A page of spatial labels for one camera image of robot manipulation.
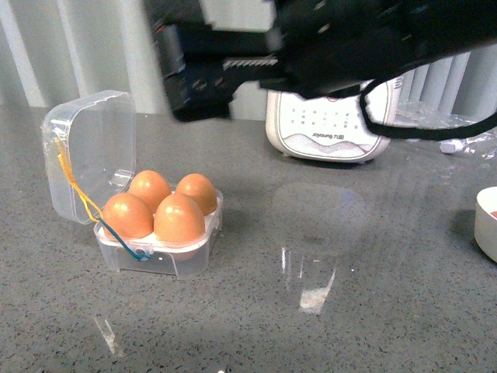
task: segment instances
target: black cable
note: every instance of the black cable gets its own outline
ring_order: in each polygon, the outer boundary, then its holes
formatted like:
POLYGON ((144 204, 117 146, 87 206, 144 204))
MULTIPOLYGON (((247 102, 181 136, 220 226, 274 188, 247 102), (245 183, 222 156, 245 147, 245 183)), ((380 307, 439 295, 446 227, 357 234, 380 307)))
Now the black cable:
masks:
POLYGON ((373 122, 367 112, 366 96, 369 95, 373 89, 385 83, 390 79, 382 80, 377 79, 372 81, 361 92, 359 98, 359 105, 363 114, 364 121, 367 129, 373 134, 385 136, 386 138, 420 138, 422 140, 442 141, 451 138, 472 138, 482 134, 483 132, 490 131, 492 128, 497 127, 497 113, 491 115, 476 124, 457 128, 443 128, 443 129, 424 129, 416 127, 395 127, 392 124, 379 124, 373 122))

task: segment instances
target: plastic bag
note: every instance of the plastic bag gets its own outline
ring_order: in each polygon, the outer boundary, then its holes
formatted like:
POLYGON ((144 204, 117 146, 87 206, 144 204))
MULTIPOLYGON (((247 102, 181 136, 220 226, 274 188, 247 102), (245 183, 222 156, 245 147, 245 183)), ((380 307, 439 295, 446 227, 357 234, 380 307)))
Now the plastic bag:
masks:
MULTIPOLYGON (((395 123, 400 127, 456 128, 476 123, 469 117, 441 113, 421 101, 403 101, 398 104, 395 123)), ((467 155, 489 160, 497 156, 497 130, 473 138, 440 142, 440 151, 450 155, 467 155)))

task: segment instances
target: yellow string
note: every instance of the yellow string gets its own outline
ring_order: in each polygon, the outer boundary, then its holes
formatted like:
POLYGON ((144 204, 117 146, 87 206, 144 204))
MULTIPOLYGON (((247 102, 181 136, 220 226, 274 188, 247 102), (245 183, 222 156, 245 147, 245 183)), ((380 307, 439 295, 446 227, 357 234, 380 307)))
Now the yellow string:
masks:
POLYGON ((100 217, 103 217, 102 210, 93 202, 90 197, 88 197, 85 192, 81 190, 79 185, 76 183, 75 177, 72 173, 72 168, 71 168, 71 163, 68 161, 68 157, 65 154, 64 148, 62 147, 61 141, 58 138, 55 138, 55 143, 57 144, 57 147, 59 148, 59 155, 57 158, 59 159, 59 162, 61 163, 62 169, 64 170, 65 177, 68 179, 68 182, 71 184, 71 186, 76 190, 78 193, 79 197, 83 201, 83 204, 85 205, 86 213, 90 217, 92 221, 95 223, 98 223, 99 220, 93 216, 92 211, 90 210, 90 207, 88 204, 91 204, 93 208, 97 210, 99 213, 100 217))

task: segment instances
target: white appliance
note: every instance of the white appliance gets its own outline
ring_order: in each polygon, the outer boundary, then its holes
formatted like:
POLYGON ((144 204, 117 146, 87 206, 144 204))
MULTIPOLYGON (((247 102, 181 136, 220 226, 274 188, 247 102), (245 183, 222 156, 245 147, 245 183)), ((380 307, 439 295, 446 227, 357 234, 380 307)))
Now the white appliance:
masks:
MULTIPOLYGON (((399 77, 368 95, 372 119, 394 122, 401 86, 399 77)), ((390 142, 366 129, 358 96, 304 100, 294 93, 269 91, 266 133, 285 155, 329 162, 365 162, 390 142)))

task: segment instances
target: black robotic arm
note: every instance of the black robotic arm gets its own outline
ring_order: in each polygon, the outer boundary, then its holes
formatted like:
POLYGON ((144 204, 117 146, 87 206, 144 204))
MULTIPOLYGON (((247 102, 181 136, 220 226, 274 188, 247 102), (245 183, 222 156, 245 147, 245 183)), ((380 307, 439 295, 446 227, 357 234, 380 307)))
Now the black robotic arm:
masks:
POLYGON ((178 21, 157 11, 165 0, 153 2, 148 15, 165 89, 182 121, 225 115, 235 90, 259 81, 305 99, 360 94, 369 130, 391 138, 467 138, 497 126, 493 116, 453 130, 387 127, 366 110, 374 86, 497 43, 497 0, 275 0, 276 18, 265 33, 178 21), (361 92, 360 84, 371 80, 361 92))

